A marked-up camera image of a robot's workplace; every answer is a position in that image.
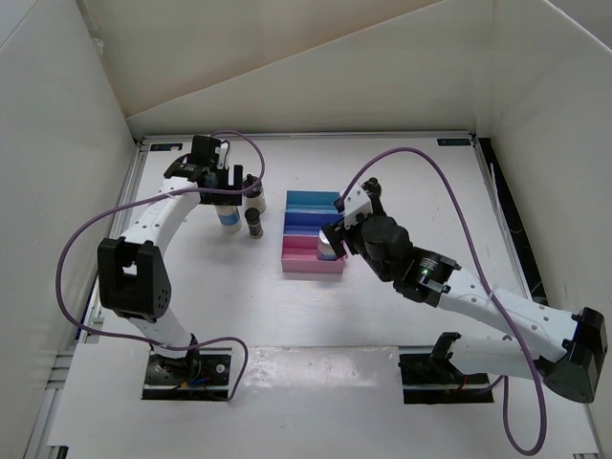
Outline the silver-lid shaker bottle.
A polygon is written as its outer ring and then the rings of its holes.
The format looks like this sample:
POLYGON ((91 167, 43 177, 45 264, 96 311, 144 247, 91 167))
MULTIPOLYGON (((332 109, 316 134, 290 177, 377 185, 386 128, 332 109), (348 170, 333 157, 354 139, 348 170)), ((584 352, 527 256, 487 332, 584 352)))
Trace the silver-lid shaker bottle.
POLYGON ((242 228, 239 207, 215 206, 215 211, 224 233, 234 234, 242 228))
POLYGON ((339 259, 322 229, 317 236, 317 259, 321 261, 336 261, 339 259))

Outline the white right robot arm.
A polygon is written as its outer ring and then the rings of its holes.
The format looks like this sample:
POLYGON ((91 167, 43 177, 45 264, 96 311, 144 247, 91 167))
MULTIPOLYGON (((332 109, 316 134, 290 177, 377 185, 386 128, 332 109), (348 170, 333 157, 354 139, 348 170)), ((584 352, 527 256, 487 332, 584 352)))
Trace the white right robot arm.
POLYGON ((487 344, 445 332, 429 357, 435 379, 449 383, 472 373, 538 375, 559 396, 593 403, 608 349, 602 313, 588 307, 577 313, 558 310, 486 287, 455 260, 414 246, 408 231, 383 210, 381 196, 375 178, 340 192, 334 202, 340 218, 322 228, 336 256, 358 255, 380 281, 408 300, 470 317, 510 336, 502 344, 487 344))

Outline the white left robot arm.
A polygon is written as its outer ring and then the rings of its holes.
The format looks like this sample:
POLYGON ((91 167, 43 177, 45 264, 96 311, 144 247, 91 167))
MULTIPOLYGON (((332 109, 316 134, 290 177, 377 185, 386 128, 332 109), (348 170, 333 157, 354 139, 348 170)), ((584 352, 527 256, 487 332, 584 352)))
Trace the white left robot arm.
POLYGON ((196 136, 191 151, 164 173, 158 195, 118 238, 98 245, 98 283, 101 305, 127 319, 153 342, 153 352, 168 359, 167 371, 180 383, 199 375, 200 359, 188 347, 195 337, 181 325, 169 304, 172 296, 164 253, 180 225, 199 205, 215 207, 227 233, 242 223, 236 193, 243 167, 229 166, 230 143, 196 136))

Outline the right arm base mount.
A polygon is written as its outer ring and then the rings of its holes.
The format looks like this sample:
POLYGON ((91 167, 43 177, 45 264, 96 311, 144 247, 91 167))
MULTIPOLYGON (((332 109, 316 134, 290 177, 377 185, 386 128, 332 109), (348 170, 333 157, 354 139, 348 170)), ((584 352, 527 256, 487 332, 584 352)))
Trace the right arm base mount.
POLYGON ((429 354, 401 353, 404 404, 492 404, 491 382, 486 373, 464 375, 429 354))

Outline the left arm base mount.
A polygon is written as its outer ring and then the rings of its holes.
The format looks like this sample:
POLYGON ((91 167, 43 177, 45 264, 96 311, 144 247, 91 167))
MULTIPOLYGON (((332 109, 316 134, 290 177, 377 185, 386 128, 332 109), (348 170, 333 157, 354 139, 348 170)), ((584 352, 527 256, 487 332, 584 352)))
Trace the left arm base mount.
POLYGON ((145 401, 223 402, 229 397, 232 351, 203 348, 173 361, 151 352, 142 383, 145 401))

